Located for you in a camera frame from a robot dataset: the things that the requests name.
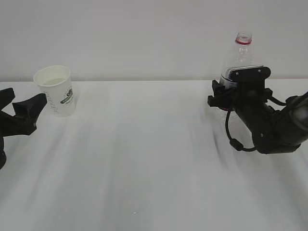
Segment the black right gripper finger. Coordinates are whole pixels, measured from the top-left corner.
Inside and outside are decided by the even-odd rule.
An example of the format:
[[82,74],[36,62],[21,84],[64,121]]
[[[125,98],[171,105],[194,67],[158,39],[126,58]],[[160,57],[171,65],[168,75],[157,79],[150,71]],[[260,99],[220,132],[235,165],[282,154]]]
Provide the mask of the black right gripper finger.
[[227,89],[224,85],[218,83],[216,80],[212,81],[212,90],[214,96],[230,96],[237,91],[236,88]]

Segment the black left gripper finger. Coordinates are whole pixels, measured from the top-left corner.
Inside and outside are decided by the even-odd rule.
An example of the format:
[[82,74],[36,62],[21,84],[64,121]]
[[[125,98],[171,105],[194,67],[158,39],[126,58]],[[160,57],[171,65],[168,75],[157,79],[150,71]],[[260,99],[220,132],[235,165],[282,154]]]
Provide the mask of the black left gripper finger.
[[40,93],[28,100],[13,103],[13,109],[15,111],[15,116],[19,118],[38,119],[46,104],[46,95],[44,93]]
[[13,88],[0,90],[0,110],[2,111],[15,98]]

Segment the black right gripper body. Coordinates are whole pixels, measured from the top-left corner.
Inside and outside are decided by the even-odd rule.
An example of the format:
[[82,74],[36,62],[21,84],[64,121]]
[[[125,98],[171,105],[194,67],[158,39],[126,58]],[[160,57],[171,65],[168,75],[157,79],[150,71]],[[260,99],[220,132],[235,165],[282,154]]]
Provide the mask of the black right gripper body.
[[210,107],[234,111],[273,111],[272,106],[266,105],[268,96],[272,96],[271,90],[264,88],[216,90],[213,96],[208,96],[207,103]]

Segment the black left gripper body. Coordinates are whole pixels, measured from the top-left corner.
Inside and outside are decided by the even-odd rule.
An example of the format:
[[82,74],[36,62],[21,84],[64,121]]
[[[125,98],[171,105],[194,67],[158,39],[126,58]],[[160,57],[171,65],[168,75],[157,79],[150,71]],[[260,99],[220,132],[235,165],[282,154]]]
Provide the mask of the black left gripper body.
[[12,116],[0,112],[0,135],[2,137],[31,135],[36,129],[37,118],[28,116]]

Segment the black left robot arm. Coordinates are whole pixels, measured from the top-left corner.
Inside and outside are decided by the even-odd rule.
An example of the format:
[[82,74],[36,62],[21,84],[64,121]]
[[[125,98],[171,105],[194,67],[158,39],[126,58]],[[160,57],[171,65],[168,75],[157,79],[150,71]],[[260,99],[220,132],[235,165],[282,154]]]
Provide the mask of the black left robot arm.
[[[17,135],[31,135],[37,129],[37,119],[47,104],[46,94],[40,93],[34,97],[14,103],[13,88],[0,91],[0,167],[6,163],[4,151],[4,138]],[[12,104],[15,115],[3,111],[7,105]]]

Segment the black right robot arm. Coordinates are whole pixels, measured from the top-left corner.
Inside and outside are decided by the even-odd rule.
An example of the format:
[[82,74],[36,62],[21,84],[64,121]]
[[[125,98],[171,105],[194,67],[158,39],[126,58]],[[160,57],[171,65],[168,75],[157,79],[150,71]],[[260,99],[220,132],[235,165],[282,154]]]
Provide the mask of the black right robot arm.
[[[225,131],[237,151],[284,154],[296,151],[308,139],[308,95],[292,96],[281,102],[265,87],[271,70],[263,65],[232,67],[227,80],[236,87],[226,88],[212,81],[213,95],[207,103],[227,111]],[[234,111],[252,134],[252,148],[231,137],[229,118]]]

